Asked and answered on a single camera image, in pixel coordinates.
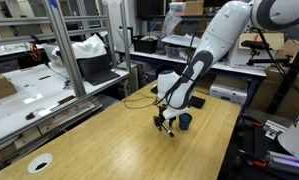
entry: dark cup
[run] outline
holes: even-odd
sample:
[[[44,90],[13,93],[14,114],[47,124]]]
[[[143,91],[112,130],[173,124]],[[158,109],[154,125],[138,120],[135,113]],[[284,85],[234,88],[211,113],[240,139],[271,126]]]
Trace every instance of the dark cup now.
[[[179,115],[179,128],[184,131],[188,130],[191,120],[192,116],[188,113]]]

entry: blue cup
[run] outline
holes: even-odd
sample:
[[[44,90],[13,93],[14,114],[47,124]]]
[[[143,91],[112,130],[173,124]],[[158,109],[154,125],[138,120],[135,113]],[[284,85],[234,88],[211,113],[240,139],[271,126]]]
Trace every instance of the blue cup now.
[[[191,120],[192,120],[192,116],[190,114],[188,113],[181,114],[179,116],[179,128],[184,131],[188,130]]]

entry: white robotic arm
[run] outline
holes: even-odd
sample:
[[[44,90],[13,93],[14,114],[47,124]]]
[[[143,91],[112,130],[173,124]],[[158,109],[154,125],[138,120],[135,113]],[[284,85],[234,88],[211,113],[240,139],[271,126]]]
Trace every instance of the white robotic arm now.
[[[235,44],[248,26],[279,30],[299,24],[299,0],[255,0],[226,3],[208,25],[190,64],[181,76],[165,72],[158,76],[158,98],[165,100],[165,119],[176,117],[187,108],[199,80]]]

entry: wooden table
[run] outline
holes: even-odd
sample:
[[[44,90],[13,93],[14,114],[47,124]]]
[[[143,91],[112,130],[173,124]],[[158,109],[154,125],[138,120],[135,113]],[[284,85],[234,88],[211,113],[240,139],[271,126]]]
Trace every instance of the wooden table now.
[[[127,106],[152,103],[153,98],[143,96],[155,97],[151,87],[131,95]],[[128,109],[119,102],[3,169],[0,179],[216,179],[240,108],[194,95],[206,103],[190,109],[188,131],[178,128],[178,119],[174,122],[174,138],[154,126],[157,107]],[[53,155],[52,163],[30,174],[28,164],[43,153]]]

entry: robotic arm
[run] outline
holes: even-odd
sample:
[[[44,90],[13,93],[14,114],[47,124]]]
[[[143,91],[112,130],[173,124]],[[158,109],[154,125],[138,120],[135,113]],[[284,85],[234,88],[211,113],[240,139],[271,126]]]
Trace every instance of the robotic arm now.
[[[159,75],[158,99],[166,102],[163,117],[169,120],[188,112],[187,105],[196,82],[230,50],[245,29],[279,30],[298,24],[299,0],[226,3],[210,22],[182,75],[169,71]]]

